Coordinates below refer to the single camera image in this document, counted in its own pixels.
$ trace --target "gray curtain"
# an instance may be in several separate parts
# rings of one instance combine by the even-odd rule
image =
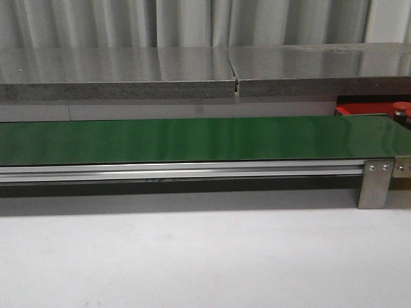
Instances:
[[[410,42],[411,0],[0,0],[0,48]]]

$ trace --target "metal panel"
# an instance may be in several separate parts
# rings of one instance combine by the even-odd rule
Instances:
[[[359,209],[382,209],[385,206],[394,160],[368,160],[364,166]]]

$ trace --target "green conveyor belt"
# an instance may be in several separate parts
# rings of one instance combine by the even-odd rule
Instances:
[[[373,115],[0,124],[1,166],[400,155],[411,132]]]

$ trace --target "metal bracket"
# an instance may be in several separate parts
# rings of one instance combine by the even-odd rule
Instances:
[[[411,157],[397,157],[393,178],[411,178]]]
[[[392,159],[365,162],[359,209],[384,208],[393,169]]]

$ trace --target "white floor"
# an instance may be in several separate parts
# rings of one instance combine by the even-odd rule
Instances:
[[[0,307],[409,308],[409,197],[385,210],[355,209],[349,190],[0,199],[2,215],[66,214],[0,217]],[[173,204],[196,211],[161,212]],[[243,210],[202,211],[220,205]]]

